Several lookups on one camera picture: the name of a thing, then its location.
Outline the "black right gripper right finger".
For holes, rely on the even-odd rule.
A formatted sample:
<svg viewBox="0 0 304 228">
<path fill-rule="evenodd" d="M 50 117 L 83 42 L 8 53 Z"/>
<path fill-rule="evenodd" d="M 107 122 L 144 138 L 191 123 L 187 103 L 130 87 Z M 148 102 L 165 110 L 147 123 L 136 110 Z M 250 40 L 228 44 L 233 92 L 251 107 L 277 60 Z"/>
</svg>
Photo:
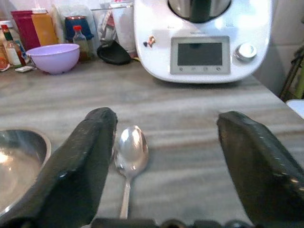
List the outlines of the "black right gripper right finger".
<svg viewBox="0 0 304 228">
<path fill-rule="evenodd" d="M 303 227 L 304 170 L 290 152 L 241 112 L 221 113 L 217 127 L 229 174 L 255 227 Z"/>
</svg>

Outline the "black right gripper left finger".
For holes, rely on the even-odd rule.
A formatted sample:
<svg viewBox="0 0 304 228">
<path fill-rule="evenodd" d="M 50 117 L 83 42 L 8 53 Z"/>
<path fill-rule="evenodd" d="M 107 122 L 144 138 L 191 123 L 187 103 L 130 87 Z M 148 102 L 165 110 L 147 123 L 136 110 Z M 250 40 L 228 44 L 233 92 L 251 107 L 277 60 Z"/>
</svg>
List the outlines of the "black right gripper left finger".
<svg viewBox="0 0 304 228">
<path fill-rule="evenodd" d="M 50 156 L 34 184 L 0 218 L 3 228 L 79 228 L 94 218 L 113 156 L 117 116 L 90 111 Z"/>
</svg>

